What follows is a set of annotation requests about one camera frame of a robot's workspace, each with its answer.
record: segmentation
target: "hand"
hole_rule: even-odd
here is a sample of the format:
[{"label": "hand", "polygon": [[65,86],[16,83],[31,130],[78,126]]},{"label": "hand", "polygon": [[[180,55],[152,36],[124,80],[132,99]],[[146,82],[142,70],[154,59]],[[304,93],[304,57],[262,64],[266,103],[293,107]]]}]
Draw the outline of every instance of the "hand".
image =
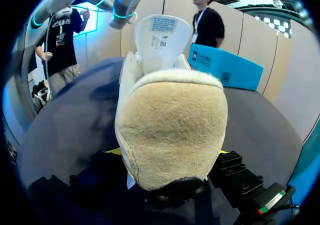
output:
[{"label": "hand", "polygon": [[88,20],[90,18],[90,11],[88,9],[82,10],[80,14],[83,16],[84,20]]},{"label": "hand", "polygon": [[[51,52],[49,52],[49,51],[47,51],[46,53],[48,54],[48,56],[50,56],[50,57],[47,58],[47,60],[49,61],[51,59],[51,57],[53,56],[53,54]],[[42,54],[42,56],[41,56],[42,64],[46,64],[46,53],[44,52]]]}]

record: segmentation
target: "cable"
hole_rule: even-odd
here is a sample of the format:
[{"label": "cable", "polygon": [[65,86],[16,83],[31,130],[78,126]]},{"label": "cable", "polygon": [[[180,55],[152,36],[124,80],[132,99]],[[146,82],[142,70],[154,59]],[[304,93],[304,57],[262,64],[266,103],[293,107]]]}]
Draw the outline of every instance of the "cable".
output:
[{"label": "cable", "polygon": [[[133,12],[135,15],[134,21],[138,20],[138,13],[136,13],[135,11]],[[128,20],[128,24],[134,24],[134,22],[131,22],[130,19]]]},{"label": "cable", "polygon": [[126,18],[126,19],[129,17],[129,15],[130,15],[130,13],[131,13],[131,10],[132,10],[132,8],[133,8],[133,6],[134,6],[134,2],[135,2],[135,1],[136,1],[136,0],[132,0],[132,1],[130,2],[129,6],[128,6],[128,9],[126,10],[126,13],[125,13],[125,18]]},{"label": "cable", "polygon": [[102,9],[94,10],[94,9],[89,9],[87,7],[78,6],[78,5],[71,5],[71,7],[79,8],[79,9],[85,9],[85,10],[89,10],[89,11],[97,12],[97,13],[112,13],[112,10],[110,10],[110,11],[102,10]]},{"label": "cable", "polygon": [[260,216],[254,218],[254,219],[247,220],[244,224],[245,225],[253,224],[253,223],[263,219],[264,217],[269,216],[270,214],[273,214],[275,212],[279,212],[281,210],[286,210],[286,209],[300,209],[300,206],[297,204],[285,204],[285,205],[277,206],[275,208],[272,208],[272,209],[266,211],[265,213],[261,214]]},{"label": "cable", "polygon": [[46,36],[45,36],[45,74],[46,74],[46,80],[48,82],[48,86],[49,86],[49,100],[51,100],[51,98],[53,97],[53,90],[52,90],[52,86],[51,86],[51,82],[49,79],[49,73],[48,73],[48,59],[47,59],[47,52],[48,52],[48,39],[49,39],[49,30],[50,30],[50,26],[51,26],[51,22],[54,20],[56,13],[54,13],[52,15],[52,17],[49,20],[49,24],[48,27],[46,29]]}]

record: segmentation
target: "beige wall panel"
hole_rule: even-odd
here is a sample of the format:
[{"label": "beige wall panel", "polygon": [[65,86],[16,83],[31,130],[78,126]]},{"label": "beige wall panel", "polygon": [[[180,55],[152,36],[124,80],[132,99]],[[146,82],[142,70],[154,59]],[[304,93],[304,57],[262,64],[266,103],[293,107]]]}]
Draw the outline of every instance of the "beige wall panel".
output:
[{"label": "beige wall panel", "polygon": [[121,30],[109,26],[112,15],[111,12],[99,12],[97,31],[86,34],[86,68],[104,59],[121,56]]},{"label": "beige wall panel", "polygon": [[[193,0],[165,0],[164,3],[164,15],[171,15],[185,20],[189,23],[190,27],[193,31],[193,17],[195,13],[198,12],[197,7],[193,4]],[[183,54],[188,59],[190,44],[192,41],[192,37],[190,36],[190,40],[188,45],[186,46]]]},{"label": "beige wall panel", "polygon": [[320,47],[317,37],[291,20],[291,51],[275,107],[304,141],[320,113]]},{"label": "beige wall panel", "polygon": [[263,96],[272,104],[275,104],[276,98],[286,78],[291,55],[291,43],[291,39],[286,38],[279,32],[270,78],[263,93]]},{"label": "beige wall panel", "polygon": [[210,3],[209,7],[216,10],[223,20],[225,32],[220,49],[238,55],[243,24],[243,12],[218,2]]},{"label": "beige wall panel", "polygon": [[134,43],[134,30],[136,24],[140,22],[143,18],[154,15],[162,14],[164,7],[164,0],[141,0],[138,7],[136,8],[136,13],[138,14],[138,19],[133,24],[127,24],[121,30],[121,56],[124,57],[129,51],[136,53],[137,49]]},{"label": "beige wall panel", "polygon": [[255,17],[243,14],[242,37],[239,56],[263,67],[257,91],[263,93],[270,73],[277,46],[277,30]]}]

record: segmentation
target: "khaki pants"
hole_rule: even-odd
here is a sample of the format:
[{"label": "khaki pants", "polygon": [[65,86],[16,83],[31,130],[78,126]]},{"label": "khaki pants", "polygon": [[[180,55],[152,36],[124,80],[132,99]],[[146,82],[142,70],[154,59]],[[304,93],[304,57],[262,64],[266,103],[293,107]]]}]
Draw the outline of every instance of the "khaki pants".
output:
[{"label": "khaki pants", "polygon": [[51,75],[49,79],[53,96],[79,75],[80,67],[78,64],[69,66],[62,71]]}]

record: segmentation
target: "yellow tape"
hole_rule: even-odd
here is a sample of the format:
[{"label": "yellow tape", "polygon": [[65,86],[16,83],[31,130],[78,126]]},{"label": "yellow tape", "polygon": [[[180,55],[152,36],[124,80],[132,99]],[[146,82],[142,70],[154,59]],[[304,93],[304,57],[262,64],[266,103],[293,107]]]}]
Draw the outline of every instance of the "yellow tape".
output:
[{"label": "yellow tape", "polygon": [[[121,150],[120,150],[120,147],[116,148],[116,149],[112,149],[112,150],[109,150],[109,151],[105,151],[105,153],[112,153],[112,154],[117,154],[117,155],[121,155]],[[221,154],[227,154],[229,153],[228,151],[223,151],[221,150],[220,151]]]},{"label": "yellow tape", "polygon": [[117,155],[121,155],[121,150],[120,150],[120,147],[116,148],[116,149],[112,149],[112,150],[109,150],[109,151],[105,151],[105,153],[109,154],[117,154]]}]

